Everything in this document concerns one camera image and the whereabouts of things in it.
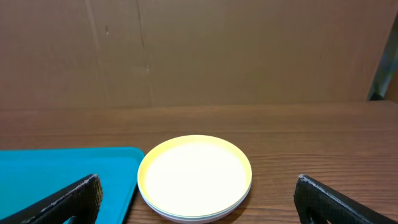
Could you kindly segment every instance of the blue tray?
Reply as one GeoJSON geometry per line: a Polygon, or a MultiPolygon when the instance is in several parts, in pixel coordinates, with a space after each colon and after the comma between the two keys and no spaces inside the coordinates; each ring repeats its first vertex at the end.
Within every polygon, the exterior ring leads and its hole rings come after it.
{"type": "Polygon", "coordinates": [[[96,224],[120,224],[143,158],[135,147],[0,151],[0,219],[98,174],[104,197],[96,224]]]}

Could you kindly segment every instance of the wooden table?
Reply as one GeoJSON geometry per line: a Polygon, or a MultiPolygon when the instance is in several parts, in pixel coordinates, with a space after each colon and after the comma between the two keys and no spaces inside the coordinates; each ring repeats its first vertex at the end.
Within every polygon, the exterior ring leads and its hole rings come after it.
{"type": "MultiPolygon", "coordinates": [[[[398,105],[202,106],[0,112],[0,149],[136,146],[186,134],[228,140],[252,165],[252,189],[217,223],[298,223],[297,176],[308,174],[398,220],[398,105]]],[[[138,194],[127,223],[167,223],[138,194]]]]}

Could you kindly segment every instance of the stacked plates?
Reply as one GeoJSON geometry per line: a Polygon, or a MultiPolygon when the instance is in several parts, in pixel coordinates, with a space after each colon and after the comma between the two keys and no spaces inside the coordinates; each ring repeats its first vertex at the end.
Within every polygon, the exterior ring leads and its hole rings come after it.
{"type": "Polygon", "coordinates": [[[249,193],[251,166],[235,145],[182,136],[151,150],[138,170],[145,202],[178,223],[208,223],[231,213],[249,193]]]}

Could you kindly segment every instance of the cardboard wall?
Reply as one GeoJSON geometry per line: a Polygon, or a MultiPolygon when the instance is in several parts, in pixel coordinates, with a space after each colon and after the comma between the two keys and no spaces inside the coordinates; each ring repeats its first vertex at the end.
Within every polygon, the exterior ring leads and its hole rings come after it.
{"type": "Polygon", "coordinates": [[[392,77],[385,95],[385,99],[398,103],[398,71],[396,71],[392,77]]]}
{"type": "Polygon", "coordinates": [[[396,0],[0,1],[0,109],[365,100],[396,0]]]}

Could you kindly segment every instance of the yellow plate rim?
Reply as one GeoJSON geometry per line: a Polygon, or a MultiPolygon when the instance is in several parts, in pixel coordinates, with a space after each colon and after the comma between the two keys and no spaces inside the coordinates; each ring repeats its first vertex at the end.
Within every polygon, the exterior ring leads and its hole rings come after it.
{"type": "Polygon", "coordinates": [[[183,216],[183,215],[178,215],[178,214],[173,214],[173,213],[167,212],[167,208],[160,208],[148,196],[148,193],[147,193],[147,190],[145,187],[145,177],[146,177],[146,172],[147,172],[149,166],[151,165],[151,163],[163,152],[165,152],[175,146],[181,146],[183,144],[188,144],[191,142],[198,142],[198,141],[222,147],[223,149],[228,150],[235,157],[237,157],[243,166],[244,173],[246,174],[245,190],[244,190],[244,192],[241,193],[239,198],[242,198],[246,194],[246,192],[250,189],[251,181],[252,181],[251,165],[250,165],[249,159],[238,147],[236,147],[234,144],[232,144],[224,139],[213,137],[213,136],[206,136],[206,135],[180,136],[180,137],[176,137],[173,139],[169,139],[163,143],[160,143],[155,148],[153,148],[150,152],[148,152],[148,154],[142,160],[142,162],[139,166],[139,169],[138,169],[138,174],[137,174],[138,188],[139,188],[142,196],[145,197],[145,199],[147,201],[149,201],[156,209],[159,209],[160,211],[162,211],[164,213],[167,213],[169,215],[176,216],[176,217],[207,217],[207,216],[212,216],[212,215],[215,215],[215,214],[223,211],[223,210],[217,211],[217,212],[213,212],[211,214],[203,214],[200,216],[183,216]]]}

